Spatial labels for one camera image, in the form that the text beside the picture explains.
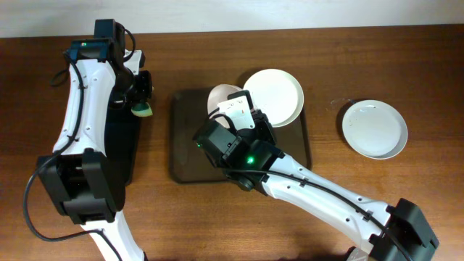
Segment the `wooden table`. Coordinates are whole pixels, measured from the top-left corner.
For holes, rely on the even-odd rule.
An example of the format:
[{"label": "wooden table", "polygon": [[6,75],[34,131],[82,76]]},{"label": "wooden table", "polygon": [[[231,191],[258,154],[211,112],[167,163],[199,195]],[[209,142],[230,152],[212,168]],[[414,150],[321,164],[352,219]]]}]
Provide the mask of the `wooden table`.
[{"label": "wooden table", "polygon": [[[69,87],[51,88],[61,51],[76,37],[0,40],[0,260],[101,260],[89,237],[35,238],[22,193],[36,157],[49,154]],[[418,204],[440,240],[434,260],[464,259],[464,26],[137,35],[152,73],[154,116],[144,119],[125,216],[150,260],[317,259],[352,242],[305,211],[235,185],[179,186],[167,172],[170,95],[220,83],[242,86],[279,68],[304,89],[313,171],[347,189]],[[372,160],[336,129],[341,99],[377,99],[402,114],[407,146]],[[39,182],[30,212],[49,236],[80,230],[54,209]]]}]

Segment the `sponge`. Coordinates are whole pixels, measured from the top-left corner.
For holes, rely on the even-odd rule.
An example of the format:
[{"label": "sponge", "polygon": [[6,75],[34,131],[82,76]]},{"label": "sponge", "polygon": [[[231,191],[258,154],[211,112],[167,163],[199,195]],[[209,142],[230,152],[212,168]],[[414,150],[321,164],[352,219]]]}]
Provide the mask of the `sponge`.
[{"label": "sponge", "polygon": [[148,102],[132,106],[131,112],[137,117],[148,117],[153,115],[152,108]]}]

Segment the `white ceramic plate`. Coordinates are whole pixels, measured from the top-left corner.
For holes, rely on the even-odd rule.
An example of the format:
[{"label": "white ceramic plate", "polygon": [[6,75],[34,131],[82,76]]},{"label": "white ceramic plate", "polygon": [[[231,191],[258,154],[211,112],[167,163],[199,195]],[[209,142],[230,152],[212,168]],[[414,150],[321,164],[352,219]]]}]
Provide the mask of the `white ceramic plate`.
[{"label": "white ceramic plate", "polygon": [[348,144],[360,154],[376,160],[396,156],[406,145],[407,126],[398,111],[382,101],[353,104],[341,124]]},{"label": "white ceramic plate", "polygon": [[267,69],[255,73],[245,83],[254,108],[261,109],[273,127],[282,127],[294,121],[302,111],[302,87],[288,72]]}]

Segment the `white wall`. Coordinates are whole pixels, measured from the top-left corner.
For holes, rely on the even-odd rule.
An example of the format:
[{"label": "white wall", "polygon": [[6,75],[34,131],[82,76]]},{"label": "white wall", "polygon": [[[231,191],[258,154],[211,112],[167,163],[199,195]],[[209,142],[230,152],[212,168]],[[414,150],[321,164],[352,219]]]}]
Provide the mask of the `white wall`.
[{"label": "white wall", "polygon": [[0,37],[92,34],[115,18],[133,33],[464,22],[463,0],[1,0]]}]

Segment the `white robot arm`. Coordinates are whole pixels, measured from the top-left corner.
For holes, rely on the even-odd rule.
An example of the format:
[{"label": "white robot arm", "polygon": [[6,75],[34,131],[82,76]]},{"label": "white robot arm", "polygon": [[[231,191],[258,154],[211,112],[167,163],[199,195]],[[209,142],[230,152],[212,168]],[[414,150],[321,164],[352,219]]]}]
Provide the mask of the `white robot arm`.
[{"label": "white robot arm", "polygon": [[[133,51],[125,50],[125,32]],[[143,261],[123,214],[125,186],[131,182],[140,118],[150,116],[151,75],[140,71],[145,57],[135,39],[114,20],[97,20],[94,38],[73,41],[70,96],[65,121],[51,156],[39,157],[26,187],[24,213],[32,232],[46,241],[90,234],[105,260]],[[28,191],[38,176],[61,215],[85,230],[48,238],[32,225]]]},{"label": "white robot arm", "polygon": [[[220,103],[194,137],[230,182],[242,190],[255,189],[294,204],[332,225],[357,245],[349,260],[425,261],[433,257],[439,242],[416,205],[400,199],[393,207],[306,169],[275,147],[272,126],[261,111],[250,110],[250,101],[248,91],[229,95],[228,106]],[[245,102],[250,109],[236,106]],[[215,120],[219,117],[227,120],[228,128]]]},{"label": "white robot arm", "polygon": [[[342,188],[301,166],[287,154],[282,159],[276,159],[269,170],[293,174],[297,178],[306,179],[335,191],[364,210],[368,210],[382,225],[386,225],[390,218],[390,214],[386,211],[387,203]],[[369,242],[369,238],[371,235],[381,235],[382,231],[379,227],[335,196],[312,186],[300,185],[299,182],[285,177],[269,175],[269,179],[262,187],[268,196],[301,207],[347,235],[361,250],[370,253],[373,245]]]}]

